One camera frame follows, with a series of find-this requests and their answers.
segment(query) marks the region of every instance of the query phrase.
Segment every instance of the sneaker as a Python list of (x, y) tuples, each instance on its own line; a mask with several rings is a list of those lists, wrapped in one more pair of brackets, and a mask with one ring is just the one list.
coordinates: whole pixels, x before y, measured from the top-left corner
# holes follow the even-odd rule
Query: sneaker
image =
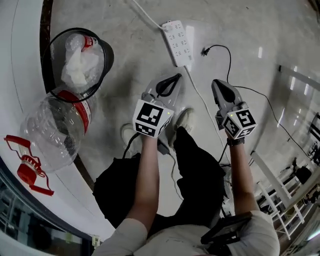
[[(121, 127), (121, 138), (122, 138), (122, 141), (124, 143), (124, 147), (123, 149), (126, 150), (128, 144), (129, 144), (129, 141), (130, 139), (137, 133), (135, 130), (134, 130), (134, 126), (132, 123), (127, 123), (127, 124), (124, 124), (122, 127)], [(138, 136), (137, 138), (135, 138), (131, 145), (130, 145), (130, 148), (127, 152), (127, 157), (132, 157), (134, 156), (136, 153), (139, 153), (141, 151), (141, 148), (142, 148), (142, 141), (141, 141), (141, 137)]]
[(177, 138), (177, 130), (179, 127), (183, 127), (188, 134), (191, 135), (192, 130), (194, 129), (194, 125), (196, 123), (196, 113), (193, 108), (186, 108), (182, 113), (179, 115), (175, 125), (173, 126), (174, 135), (169, 143), (170, 148), (174, 150), (174, 142)]

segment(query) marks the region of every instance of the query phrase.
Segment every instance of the power outlet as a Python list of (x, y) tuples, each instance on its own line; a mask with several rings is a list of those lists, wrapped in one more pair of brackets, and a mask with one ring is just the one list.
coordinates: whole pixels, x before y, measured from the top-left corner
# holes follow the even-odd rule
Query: power outlet
[(187, 40), (186, 31), (180, 20), (168, 21), (162, 25), (164, 36), (171, 50), (171, 55), (177, 67), (189, 65), (193, 60)]

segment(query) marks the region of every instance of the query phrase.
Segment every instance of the polished floor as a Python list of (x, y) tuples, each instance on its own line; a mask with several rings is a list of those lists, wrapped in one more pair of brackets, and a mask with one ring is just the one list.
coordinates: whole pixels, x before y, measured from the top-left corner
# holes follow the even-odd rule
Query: polished floor
[[(213, 79), (226, 80), (229, 55), (220, 47), (213, 48), (206, 57), (201, 56), (201, 51), (204, 47), (220, 44), (231, 51), (230, 84), (267, 95), (281, 124), (305, 151), (309, 149), (313, 139), (307, 136), (307, 130), (314, 114), (320, 111), (319, 92), (278, 72), (278, 65), (285, 65), (319, 81), (320, 26), (308, 1), (138, 2), (159, 24), (168, 20), (182, 21), (195, 59), (191, 74), (211, 115), (218, 110), (211, 82)], [(149, 82), (164, 74), (183, 75), (184, 85), (176, 104), (176, 114), (186, 107), (193, 107), (197, 123), (192, 136), (200, 147), (220, 158), (223, 146), (185, 70), (173, 65), (161, 31), (131, 0), (54, 0), (51, 37), (72, 27), (92, 30), (112, 46), (115, 54), (114, 65), (97, 93), (99, 107), (79, 152), (94, 180), (114, 157), (122, 157), (124, 144), (120, 127), (131, 122), (136, 102)], [(296, 156), (302, 163), (304, 155), (277, 125), (266, 99), (246, 89), (239, 91), (259, 124), (246, 138), (248, 161), (255, 150), (275, 174)], [(223, 131), (220, 135), (225, 141)], [(166, 216), (173, 214), (181, 203), (170, 177), (172, 166), (173, 160), (169, 156), (159, 155), (159, 213)], [(267, 183), (255, 164), (251, 170), (255, 182)], [(177, 166), (174, 178), (179, 178)]]

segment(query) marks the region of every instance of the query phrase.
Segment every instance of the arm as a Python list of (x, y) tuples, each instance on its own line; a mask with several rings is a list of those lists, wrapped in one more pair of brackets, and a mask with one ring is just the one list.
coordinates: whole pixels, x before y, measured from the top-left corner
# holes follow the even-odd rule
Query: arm
[(141, 222), (149, 232), (158, 211), (159, 167), (157, 139), (144, 136), (133, 206), (126, 218)]
[(259, 211), (254, 195), (254, 182), (243, 144), (230, 147), (232, 191), (235, 214)]

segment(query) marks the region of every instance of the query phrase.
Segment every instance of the clear plastic bottle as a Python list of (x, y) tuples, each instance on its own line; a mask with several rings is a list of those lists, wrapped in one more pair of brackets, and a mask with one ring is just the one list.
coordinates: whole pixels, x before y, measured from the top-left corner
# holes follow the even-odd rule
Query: clear plastic bottle
[(78, 47), (83, 52), (85, 49), (96, 45), (98, 45), (96, 38), (79, 33), (73, 33), (65, 40), (65, 49), (68, 52), (74, 52)]
[[(81, 99), (69, 89), (55, 89), (66, 100)], [(80, 149), (96, 110), (96, 98), (80, 103), (67, 103), (50, 93), (23, 120), (19, 137), (7, 135), (11, 150), (17, 149), (21, 165), (18, 176), (34, 191), (52, 196), (46, 173), (70, 165)], [(48, 189), (35, 186), (37, 175), (47, 178)]]

